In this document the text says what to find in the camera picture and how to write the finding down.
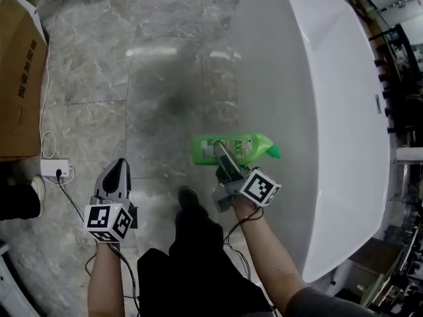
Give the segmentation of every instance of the white bathtub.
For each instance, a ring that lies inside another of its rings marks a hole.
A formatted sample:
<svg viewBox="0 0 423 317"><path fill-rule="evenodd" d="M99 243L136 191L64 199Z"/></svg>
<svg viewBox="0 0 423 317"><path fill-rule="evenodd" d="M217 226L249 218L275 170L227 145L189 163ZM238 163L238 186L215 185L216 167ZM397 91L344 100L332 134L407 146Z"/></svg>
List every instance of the white bathtub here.
<svg viewBox="0 0 423 317"><path fill-rule="evenodd" d="M266 218L311 282L381 224L390 148L373 54L343 0L242 0L232 29L240 132L282 151L257 162L282 184Z"/></svg>

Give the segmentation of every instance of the power strip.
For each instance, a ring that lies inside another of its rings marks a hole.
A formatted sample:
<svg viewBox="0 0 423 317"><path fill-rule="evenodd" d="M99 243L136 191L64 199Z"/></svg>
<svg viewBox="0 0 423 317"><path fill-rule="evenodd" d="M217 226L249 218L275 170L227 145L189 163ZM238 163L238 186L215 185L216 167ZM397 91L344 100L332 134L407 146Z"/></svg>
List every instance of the power strip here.
<svg viewBox="0 0 423 317"><path fill-rule="evenodd" d="M69 177L70 162L69 160L47 160L43 158L40 163L41 175L46 177L56 177L56 170L61 170L61 177Z"/></svg>

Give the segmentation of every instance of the black pants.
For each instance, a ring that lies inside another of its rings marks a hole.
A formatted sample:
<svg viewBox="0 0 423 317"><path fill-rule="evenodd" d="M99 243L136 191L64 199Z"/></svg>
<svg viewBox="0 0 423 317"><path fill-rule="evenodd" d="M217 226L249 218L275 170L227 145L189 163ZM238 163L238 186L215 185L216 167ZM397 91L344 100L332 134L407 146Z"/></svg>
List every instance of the black pants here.
<svg viewBox="0 0 423 317"><path fill-rule="evenodd" d="M239 316L272 311L262 290L223 251L223 229L203 207L176 216L169 256L148 250L138 260L141 316Z"/></svg>
<svg viewBox="0 0 423 317"><path fill-rule="evenodd" d="M18 184L3 188L0 221L33 219L40 214L40 200L31 186Z"/></svg>

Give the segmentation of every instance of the black cable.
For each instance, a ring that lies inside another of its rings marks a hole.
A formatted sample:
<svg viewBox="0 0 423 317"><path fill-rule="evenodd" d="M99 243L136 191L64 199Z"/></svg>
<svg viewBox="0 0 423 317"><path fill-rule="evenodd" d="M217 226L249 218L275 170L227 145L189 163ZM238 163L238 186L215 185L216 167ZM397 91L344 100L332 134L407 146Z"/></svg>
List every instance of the black cable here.
<svg viewBox="0 0 423 317"><path fill-rule="evenodd" d="M134 299L135 307L137 308L138 314L141 314L141 311L139 310L139 306L137 303L136 283L135 283L135 277L134 277L134 273L132 272L131 266L129 262L127 261L127 259L124 257L124 255L122 255L122 253L118 249L116 249L115 246L113 246L111 243L107 243L107 245L128 267L128 270L131 275L131 280L132 280L132 298Z"/></svg>
<svg viewBox="0 0 423 317"><path fill-rule="evenodd" d="M85 263L85 271L88 273L88 276L91 277L90 272L88 271L88 263L91 262L91 260L97 255L97 250L95 251L94 255L91 256L91 258Z"/></svg>
<svg viewBox="0 0 423 317"><path fill-rule="evenodd" d="M261 208L261 210L262 210L262 213L261 213L261 215L260 216L258 216L258 217L255 217L255 218L251 218L252 216L254 216L255 214L257 214L258 213L258 211L260 210L260 208ZM230 249L232 250L232 251L234 251L234 252L236 252L237 253L237 255L238 255L238 257L239 257L239 259L241 260L241 263L242 263L242 265L243 265L243 267L244 267L244 270L245 270L245 273L246 273L246 275L247 275L247 279L249 280L249 281L251 281L251 268L250 268L250 265L249 265L249 262L248 262L248 260L245 258L245 256L243 255L243 253L242 252L240 252L239 250L237 250L237 249L234 249L234 247L232 247L232 245L231 245L231 242L230 242L230 240L229 240L229 238L230 238L230 236L231 236L231 234L239 227L239 226L241 226L243 223L245 223L245 222L247 222L247 221L256 221L256 220L258 220L258 219L261 219L262 217L263 217L263 215L264 215L264 209L263 209L263 207L257 207L250 215L248 215L247 217L245 217L244 219L241 219L236 225L234 225L233 227L232 227L232 229L229 231L229 233L227 234L227 236L223 239L223 243L224 244L226 244L228 247L230 247Z"/></svg>
<svg viewBox="0 0 423 317"><path fill-rule="evenodd" d="M62 188L61 184L60 184L60 176L61 176L61 170L57 169L56 170L56 178L58 179L58 184L60 189L62 190L62 192L66 195L66 197L69 199L69 201L72 203L73 207L75 208L75 210L77 211L79 217L81 218L82 221L84 221L84 218L82 217L81 213L79 212L79 209L77 207L77 205L75 204L74 201L72 201L72 199L70 198L70 196L67 194L67 192L65 192L65 190Z"/></svg>
<svg viewBox="0 0 423 317"><path fill-rule="evenodd" d="M270 305L270 308L273 310L274 315L278 317L278 313L276 312L276 307L274 305Z"/></svg>

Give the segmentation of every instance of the hand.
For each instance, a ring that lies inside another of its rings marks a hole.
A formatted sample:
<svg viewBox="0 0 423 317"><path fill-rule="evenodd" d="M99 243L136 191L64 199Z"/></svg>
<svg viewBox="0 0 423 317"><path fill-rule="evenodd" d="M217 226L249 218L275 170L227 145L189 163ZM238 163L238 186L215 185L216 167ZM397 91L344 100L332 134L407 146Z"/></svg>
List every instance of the hand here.
<svg viewBox="0 0 423 317"><path fill-rule="evenodd" d="M239 220L251 215L257 210L257 205L244 195L238 195L233 201L232 206Z"/></svg>

